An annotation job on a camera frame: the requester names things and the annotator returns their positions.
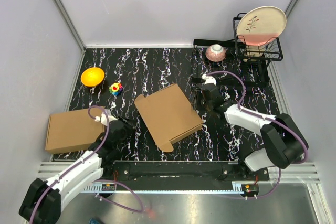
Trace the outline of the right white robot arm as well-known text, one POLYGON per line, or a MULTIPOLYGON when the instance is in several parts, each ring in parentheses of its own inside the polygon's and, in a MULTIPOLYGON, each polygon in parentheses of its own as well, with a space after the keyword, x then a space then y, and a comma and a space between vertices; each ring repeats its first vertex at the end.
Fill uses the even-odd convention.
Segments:
POLYGON ((298 162, 301 155, 307 157, 309 145, 289 114, 262 114, 226 101, 213 83, 199 86, 196 107, 262 138, 264 147, 247 155, 238 167, 239 176, 244 180, 252 179, 263 168, 276 166, 285 169, 298 162))

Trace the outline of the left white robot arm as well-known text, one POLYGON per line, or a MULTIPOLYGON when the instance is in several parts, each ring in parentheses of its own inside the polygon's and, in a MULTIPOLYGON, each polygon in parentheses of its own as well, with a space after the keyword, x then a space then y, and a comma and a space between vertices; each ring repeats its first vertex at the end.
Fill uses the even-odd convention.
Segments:
POLYGON ((111 117, 109 126, 73 164, 47 179, 35 179, 19 208, 29 223, 56 223, 66 206, 89 184, 113 175, 112 163, 119 160, 118 144, 135 132, 136 122, 111 117))

